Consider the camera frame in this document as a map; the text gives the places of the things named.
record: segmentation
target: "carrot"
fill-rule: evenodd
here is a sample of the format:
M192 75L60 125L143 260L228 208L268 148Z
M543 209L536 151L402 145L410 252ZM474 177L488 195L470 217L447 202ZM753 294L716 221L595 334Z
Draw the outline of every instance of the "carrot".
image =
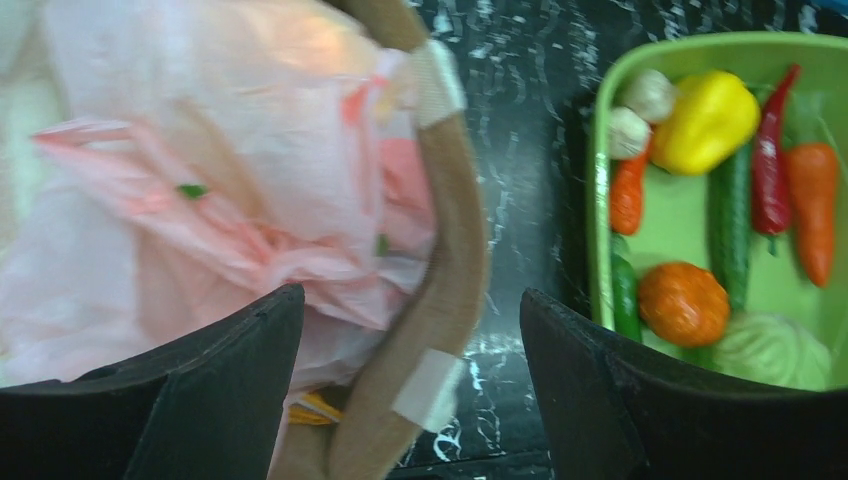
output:
M833 267L839 161L830 145L805 143L786 152L786 167L798 256L810 281L824 287Z
M633 235L642 224L644 193L642 180L650 163L650 150L618 162L610 186L610 227L616 233Z

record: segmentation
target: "cucumber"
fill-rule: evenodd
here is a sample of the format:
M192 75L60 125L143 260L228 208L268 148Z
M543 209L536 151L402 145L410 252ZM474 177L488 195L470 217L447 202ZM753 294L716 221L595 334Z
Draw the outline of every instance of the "cucumber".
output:
M615 331L642 343L642 324L639 321L638 281L636 271L624 258L627 243L620 235L612 241L612 300Z
M710 270L733 311L745 308L751 257L751 150L740 148L710 173Z

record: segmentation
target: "green tray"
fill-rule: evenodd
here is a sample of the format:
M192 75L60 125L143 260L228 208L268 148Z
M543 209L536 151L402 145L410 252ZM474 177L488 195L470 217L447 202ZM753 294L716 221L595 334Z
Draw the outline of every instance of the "green tray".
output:
M608 193L611 163L607 123L616 92L631 76L655 68L672 80L709 69L739 75L754 91L770 93L790 63L803 70L787 106L785 132L811 126L818 140L840 155L842 178L836 208L836 258L830 285L813 286L799 267L790 235L778 241L778 256L756 236L752 244L747 310L782 313L805 325L830 347L834 386L848 384L848 39L801 33L746 32L699 35L639 47L609 70L598 93L590 142L590 285L594 319L613 327ZM637 274L671 260L708 267L706 176L671 176L650 167L645 177L645 213L638 234L627 238ZM646 336L651 342L651 335Z

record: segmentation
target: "black countertop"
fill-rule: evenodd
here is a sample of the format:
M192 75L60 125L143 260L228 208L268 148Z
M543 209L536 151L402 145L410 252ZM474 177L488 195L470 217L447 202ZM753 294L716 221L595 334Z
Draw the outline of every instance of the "black countertop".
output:
M491 225L491 286L460 407L396 479L552 478L518 328L532 287L589 315L586 134L604 73L648 42L736 30L848 35L798 0L410 0L457 57Z

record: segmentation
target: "garlic bulb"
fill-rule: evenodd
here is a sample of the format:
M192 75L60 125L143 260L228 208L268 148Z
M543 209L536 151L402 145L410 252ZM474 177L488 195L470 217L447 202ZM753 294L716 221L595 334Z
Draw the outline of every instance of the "garlic bulb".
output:
M614 160L627 160L642 153L651 139L651 126L627 107L610 112L609 155Z
M662 123L671 115L676 99L677 89L657 70L642 71L621 94L621 104L651 125Z

